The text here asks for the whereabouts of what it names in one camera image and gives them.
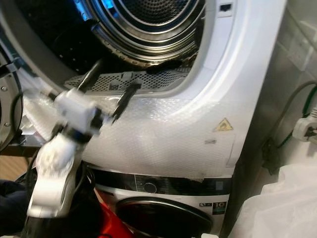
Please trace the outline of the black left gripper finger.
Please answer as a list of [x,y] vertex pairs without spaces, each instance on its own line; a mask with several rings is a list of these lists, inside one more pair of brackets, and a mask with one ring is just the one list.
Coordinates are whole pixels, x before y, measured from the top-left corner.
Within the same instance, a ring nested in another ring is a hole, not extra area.
[[127,105],[129,104],[131,98],[136,94],[138,89],[141,88],[141,84],[138,82],[133,82],[125,89],[122,93],[120,99],[117,102],[117,107],[115,107],[113,113],[111,114],[112,122],[115,122],[124,113]]
[[78,90],[82,93],[86,93],[89,89],[93,87],[95,82],[99,79],[99,76],[102,73],[102,70],[105,66],[105,59],[99,59],[95,62],[92,68],[86,72],[82,81],[78,84]]

